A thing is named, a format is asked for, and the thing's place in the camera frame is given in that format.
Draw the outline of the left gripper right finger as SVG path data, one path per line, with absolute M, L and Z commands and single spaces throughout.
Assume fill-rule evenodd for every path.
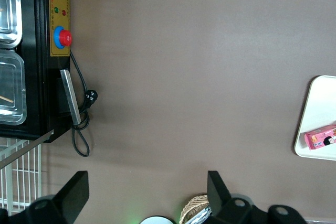
M 233 197 L 215 170 L 207 174 L 207 198 L 212 211 L 207 223 L 306 223 L 292 207 L 272 205 L 262 211 L 242 197 Z

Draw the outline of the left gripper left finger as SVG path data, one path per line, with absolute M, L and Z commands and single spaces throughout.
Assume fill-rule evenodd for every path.
M 10 216 L 2 208 L 1 223 L 74 223 L 88 199 L 88 172 L 78 171 L 58 193 L 35 200 L 18 214 Z

